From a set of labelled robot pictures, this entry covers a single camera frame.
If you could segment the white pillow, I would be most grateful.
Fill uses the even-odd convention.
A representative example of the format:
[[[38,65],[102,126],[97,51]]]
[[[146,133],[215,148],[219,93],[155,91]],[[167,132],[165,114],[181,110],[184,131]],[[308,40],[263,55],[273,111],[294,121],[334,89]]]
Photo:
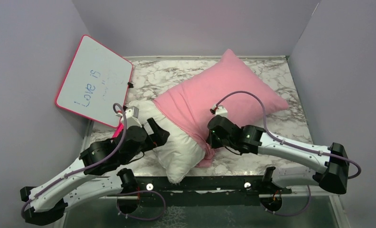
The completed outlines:
[[[155,148],[154,152],[160,165],[166,170],[169,182],[180,183],[188,172],[204,159],[205,151],[187,133],[164,116],[152,101],[135,100],[129,102],[129,106],[139,109],[138,120],[142,124],[153,118],[162,129],[170,133],[166,144]]]

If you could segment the pink floral pillowcase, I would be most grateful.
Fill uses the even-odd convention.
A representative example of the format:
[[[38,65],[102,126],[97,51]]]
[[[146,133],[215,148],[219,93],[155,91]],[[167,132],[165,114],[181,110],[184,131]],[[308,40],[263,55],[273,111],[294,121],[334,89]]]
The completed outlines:
[[[168,89],[154,99],[157,109],[187,133],[205,151],[196,167],[209,167],[215,150],[206,143],[210,109],[222,102],[228,119],[238,126],[255,124],[263,114],[289,108],[285,99],[264,83],[232,50],[228,49],[212,67]]]

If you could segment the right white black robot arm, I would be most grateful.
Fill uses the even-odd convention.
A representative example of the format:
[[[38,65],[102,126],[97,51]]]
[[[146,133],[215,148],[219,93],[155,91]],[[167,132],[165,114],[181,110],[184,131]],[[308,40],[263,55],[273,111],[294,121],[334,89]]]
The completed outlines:
[[[229,147],[240,154],[271,155],[298,164],[266,172],[266,177],[261,179],[261,188],[266,193],[296,185],[319,186],[334,194],[347,192],[350,160],[340,143],[334,142],[331,146],[301,143],[258,126],[239,127],[220,115],[213,117],[207,128],[207,143],[213,149]]]

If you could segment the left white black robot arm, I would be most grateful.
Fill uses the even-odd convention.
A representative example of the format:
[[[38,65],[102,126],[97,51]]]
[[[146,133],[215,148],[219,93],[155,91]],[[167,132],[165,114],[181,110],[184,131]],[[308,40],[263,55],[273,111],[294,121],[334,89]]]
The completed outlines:
[[[87,200],[121,194],[139,197],[141,189],[131,169],[115,175],[106,173],[137,161],[136,155],[166,144],[170,133],[153,118],[147,120],[153,133],[140,123],[123,127],[117,136],[92,143],[78,158],[53,179],[38,187],[20,190],[25,203],[21,216],[26,223],[44,226],[63,217],[72,207]]]

